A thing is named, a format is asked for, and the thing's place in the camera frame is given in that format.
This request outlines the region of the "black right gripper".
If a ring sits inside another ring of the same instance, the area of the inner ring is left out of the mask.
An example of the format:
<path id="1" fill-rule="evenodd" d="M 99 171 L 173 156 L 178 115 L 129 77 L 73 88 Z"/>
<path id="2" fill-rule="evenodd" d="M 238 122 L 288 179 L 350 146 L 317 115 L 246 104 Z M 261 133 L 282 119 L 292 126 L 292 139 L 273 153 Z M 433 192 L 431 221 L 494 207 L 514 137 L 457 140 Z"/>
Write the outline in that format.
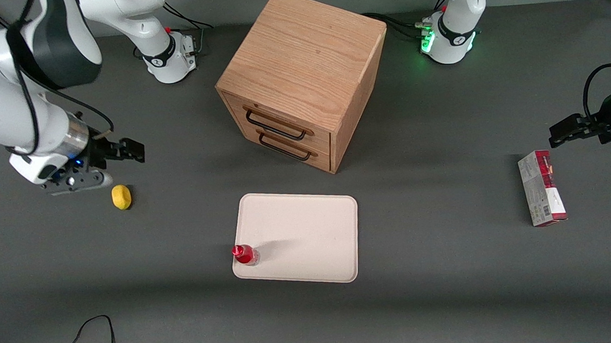
<path id="1" fill-rule="evenodd" d="M 106 138 L 94 139 L 94 136 L 101 134 L 99 131 L 89 131 L 89 141 L 86 147 L 86 164 L 88 167 L 95 167 L 105 170 L 107 162 L 132 160 L 143 164 L 145 162 L 145 146 L 132 139 L 121 139 L 123 154 L 120 155 L 120 145 L 107 140 Z"/>

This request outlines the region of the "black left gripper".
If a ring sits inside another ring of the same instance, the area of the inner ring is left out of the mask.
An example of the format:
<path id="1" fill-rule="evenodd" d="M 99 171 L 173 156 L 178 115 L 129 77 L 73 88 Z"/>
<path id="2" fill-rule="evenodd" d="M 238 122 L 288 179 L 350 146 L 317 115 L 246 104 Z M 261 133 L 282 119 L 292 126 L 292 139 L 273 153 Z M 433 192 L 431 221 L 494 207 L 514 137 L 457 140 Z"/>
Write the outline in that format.
<path id="1" fill-rule="evenodd" d="M 589 112 L 589 89 L 583 93 L 583 108 L 588 119 L 589 131 L 595 132 L 601 144 L 611 142 L 611 94 L 604 98 L 598 112 Z M 585 133 L 584 116 L 572 114 L 549 128 L 550 147 L 557 148 L 566 142 L 581 139 Z"/>

